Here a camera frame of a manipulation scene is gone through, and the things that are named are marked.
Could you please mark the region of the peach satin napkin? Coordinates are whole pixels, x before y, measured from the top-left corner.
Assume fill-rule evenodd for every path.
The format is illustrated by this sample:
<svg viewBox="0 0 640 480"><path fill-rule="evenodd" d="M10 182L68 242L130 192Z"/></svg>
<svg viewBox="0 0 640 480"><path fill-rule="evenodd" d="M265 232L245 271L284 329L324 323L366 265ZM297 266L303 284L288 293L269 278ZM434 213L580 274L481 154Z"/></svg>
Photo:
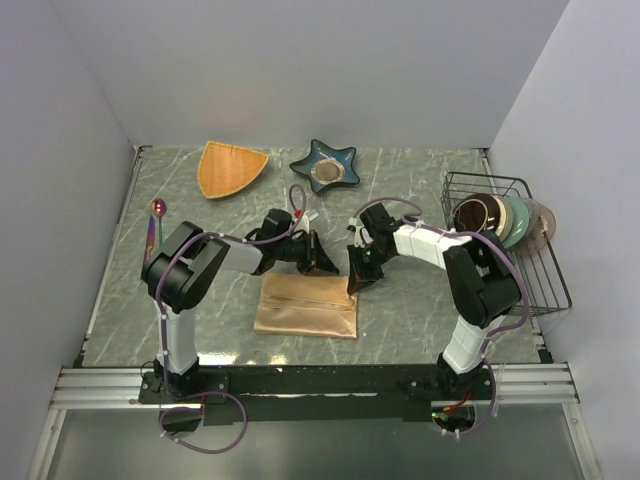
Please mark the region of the peach satin napkin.
<svg viewBox="0 0 640 480"><path fill-rule="evenodd" d="M346 276L268 273L263 277L254 331L355 339L355 294L347 292Z"/></svg>

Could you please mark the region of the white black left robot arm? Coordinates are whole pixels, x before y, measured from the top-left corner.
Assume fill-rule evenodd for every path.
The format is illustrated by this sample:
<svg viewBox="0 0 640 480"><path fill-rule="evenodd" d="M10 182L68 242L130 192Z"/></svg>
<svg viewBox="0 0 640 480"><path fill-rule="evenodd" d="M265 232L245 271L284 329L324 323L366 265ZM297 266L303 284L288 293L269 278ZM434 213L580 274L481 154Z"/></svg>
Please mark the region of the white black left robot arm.
<svg viewBox="0 0 640 480"><path fill-rule="evenodd" d="M219 271L259 276L277 262L288 262L302 275L339 273L318 234L298 226L301 220L272 209L261 226L243 238L206 232L184 221L144 261L141 280L154 301L159 331L154 372L173 400L185 402L197 393L196 307Z"/></svg>

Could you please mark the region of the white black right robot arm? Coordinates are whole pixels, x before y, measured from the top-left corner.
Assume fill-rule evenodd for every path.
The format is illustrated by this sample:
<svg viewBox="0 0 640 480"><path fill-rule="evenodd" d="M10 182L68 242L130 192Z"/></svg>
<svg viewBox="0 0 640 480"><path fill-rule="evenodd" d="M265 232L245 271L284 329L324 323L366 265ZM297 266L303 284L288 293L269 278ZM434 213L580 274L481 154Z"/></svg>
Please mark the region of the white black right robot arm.
<svg viewBox="0 0 640 480"><path fill-rule="evenodd" d="M396 219L381 200L360 207L349 221L368 240L347 247L353 295L384 277L382 266L401 256L446 272L458 319L436 363L439 392L460 398L481 375L492 339L524 324L530 302L522 277L491 231L446 231L414 217Z"/></svg>

